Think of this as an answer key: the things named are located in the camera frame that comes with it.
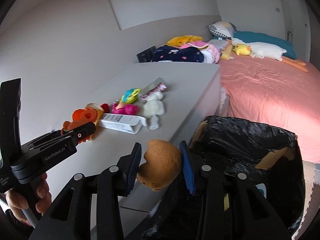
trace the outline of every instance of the orange plush toy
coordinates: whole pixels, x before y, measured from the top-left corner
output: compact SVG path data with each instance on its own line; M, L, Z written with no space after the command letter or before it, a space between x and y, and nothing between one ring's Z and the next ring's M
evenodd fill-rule
M73 112L72 115L72 122L65 121L63 123L63 128L61 129L61 135L65 132L71 131L72 129L84 125L89 122L95 122L98 118L98 112L96 109L92 107L86 107L86 109L78 109ZM89 140L90 136L83 138L82 140L78 141L78 143L85 142Z
M181 170L181 152L164 140L148 141L144 158L147 162L138 168L137 179L153 191L168 186Z
M297 68L297 69L299 69L299 70L301 70L301 71L303 71L305 73L309 72L309 70L305 67L306 64L304 62L300 61L300 60L297 60L297 59L294 60L294 59L282 56L282 62L286 63L286 64L288 64L290 66L293 66L293 67L295 67L295 68Z
M173 39L167 42L168 46L172 47L181 47L182 45L193 42L193 41L202 41L202 37L194 35L185 35L180 37L174 37Z

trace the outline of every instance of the door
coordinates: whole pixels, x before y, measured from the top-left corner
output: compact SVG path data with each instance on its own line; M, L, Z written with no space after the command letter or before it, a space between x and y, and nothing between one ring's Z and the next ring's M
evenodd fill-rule
M281 0L285 37L293 45L299 59L310 60L311 32L309 14L304 0Z

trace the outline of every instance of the pink plush toy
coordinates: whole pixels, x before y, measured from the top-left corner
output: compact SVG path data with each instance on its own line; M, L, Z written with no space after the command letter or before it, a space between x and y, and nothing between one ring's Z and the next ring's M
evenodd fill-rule
M139 107L131 104L125 104L122 105L122 102L112 105L112 113L113 114L127 114L127 115L134 115L139 111Z

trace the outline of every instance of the white box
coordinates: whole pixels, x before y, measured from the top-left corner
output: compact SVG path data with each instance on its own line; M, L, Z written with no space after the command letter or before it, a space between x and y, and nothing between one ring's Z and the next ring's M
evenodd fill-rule
M147 119L137 115L103 114L98 126L135 134L142 126L147 126Z

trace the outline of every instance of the brown plush ball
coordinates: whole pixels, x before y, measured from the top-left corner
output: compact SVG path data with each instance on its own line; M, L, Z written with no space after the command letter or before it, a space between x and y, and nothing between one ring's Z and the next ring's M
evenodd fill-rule
M144 158L147 162L138 168L137 179L153 191L169 185L181 170L181 152L164 140L148 141Z

